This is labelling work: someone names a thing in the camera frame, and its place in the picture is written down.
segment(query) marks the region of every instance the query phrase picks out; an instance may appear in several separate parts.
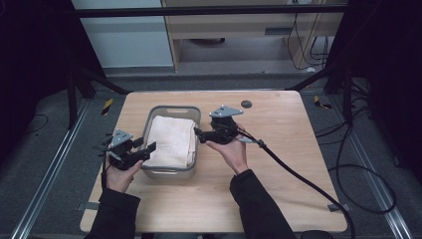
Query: person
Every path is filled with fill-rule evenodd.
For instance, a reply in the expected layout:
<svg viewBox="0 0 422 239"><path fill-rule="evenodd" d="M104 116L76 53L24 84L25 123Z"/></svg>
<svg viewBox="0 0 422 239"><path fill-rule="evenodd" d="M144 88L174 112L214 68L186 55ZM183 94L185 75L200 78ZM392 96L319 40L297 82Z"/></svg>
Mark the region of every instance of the person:
<svg viewBox="0 0 422 239"><path fill-rule="evenodd" d="M239 205L240 216L247 239L296 238L282 211L264 186L248 167L246 144L234 139L228 144L206 141L220 152L235 175L230 191ZM106 187L100 198L100 207L87 239L133 238L139 198L125 194L142 161L127 171L110 167L106 172Z"/></svg>

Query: black jacket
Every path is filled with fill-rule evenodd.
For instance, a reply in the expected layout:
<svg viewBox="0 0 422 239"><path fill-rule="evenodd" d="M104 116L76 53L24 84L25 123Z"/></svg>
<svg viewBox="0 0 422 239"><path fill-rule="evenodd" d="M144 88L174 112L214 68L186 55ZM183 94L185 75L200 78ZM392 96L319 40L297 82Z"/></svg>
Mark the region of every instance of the black jacket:
<svg viewBox="0 0 422 239"><path fill-rule="evenodd" d="M230 191L239 205L248 239L296 238L282 211L251 169L233 177ZM132 239L139 198L105 189L100 203L86 238Z"/></svg>

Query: folded cloth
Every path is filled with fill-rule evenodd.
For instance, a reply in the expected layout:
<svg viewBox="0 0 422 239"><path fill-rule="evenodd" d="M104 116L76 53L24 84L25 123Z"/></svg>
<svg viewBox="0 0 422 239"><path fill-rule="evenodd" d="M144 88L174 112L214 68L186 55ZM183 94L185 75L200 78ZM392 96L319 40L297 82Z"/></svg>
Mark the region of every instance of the folded cloth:
<svg viewBox="0 0 422 239"><path fill-rule="evenodd" d="M195 122L192 119L175 119L157 116L149 130L147 144L156 142L156 150L145 166L186 168L192 162L195 150Z"/></svg>

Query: white wall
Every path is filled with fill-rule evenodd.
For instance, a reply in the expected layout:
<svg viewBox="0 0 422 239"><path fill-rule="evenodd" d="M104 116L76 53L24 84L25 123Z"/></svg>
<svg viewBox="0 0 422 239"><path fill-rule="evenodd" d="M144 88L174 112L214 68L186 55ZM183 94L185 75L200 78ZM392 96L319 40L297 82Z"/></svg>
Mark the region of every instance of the white wall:
<svg viewBox="0 0 422 239"><path fill-rule="evenodd" d="M73 0L76 9L161 7L159 0ZM81 19L103 68L172 67L163 17Z"/></svg>

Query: plastic bin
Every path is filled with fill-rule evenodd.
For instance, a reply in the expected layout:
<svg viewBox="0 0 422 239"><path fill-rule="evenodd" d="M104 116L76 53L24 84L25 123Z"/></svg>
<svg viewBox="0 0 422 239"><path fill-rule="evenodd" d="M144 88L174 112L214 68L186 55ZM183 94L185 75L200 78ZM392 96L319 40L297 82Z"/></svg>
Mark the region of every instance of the plastic bin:
<svg viewBox="0 0 422 239"><path fill-rule="evenodd" d="M155 117L167 117L176 119L189 119L196 122L196 127L200 127L201 112L196 107L187 106L157 106L149 112L145 128L143 130L143 146L146 148L148 142L149 130ZM195 173L196 156L198 149L198 137L195 141L195 152L192 163L186 168L166 167L166 166L143 166L142 170L150 178L169 178L169 179L189 179Z"/></svg>

